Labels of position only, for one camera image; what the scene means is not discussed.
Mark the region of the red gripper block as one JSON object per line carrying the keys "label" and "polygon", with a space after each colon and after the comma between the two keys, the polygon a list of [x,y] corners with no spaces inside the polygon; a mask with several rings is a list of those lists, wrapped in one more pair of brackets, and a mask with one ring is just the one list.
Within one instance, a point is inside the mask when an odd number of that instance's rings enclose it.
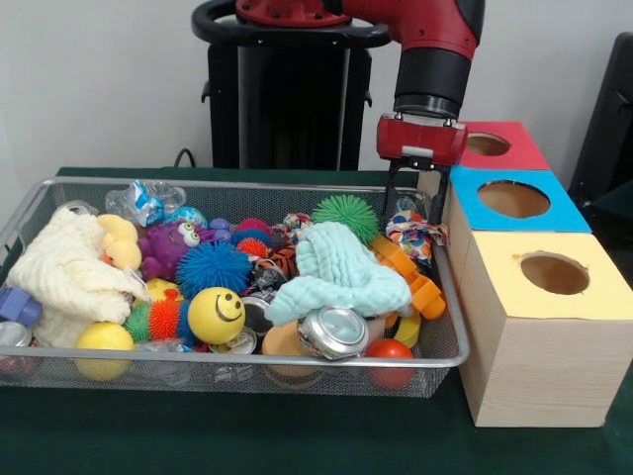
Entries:
{"label": "red gripper block", "polygon": [[[467,126],[453,119],[441,119],[412,114],[383,114],[377,126],[377,153],[386,160],[412,157],[429,159],[433,165],[454,166],[466,147]],[[396,209],[398,192],[396,177],[405,162],[391,162],[385,191],[385,216],[390,218]],[[440,173],[438,189],[431,201],[429,222],[442,222],[448,190],[448,168],[436,167]]]}

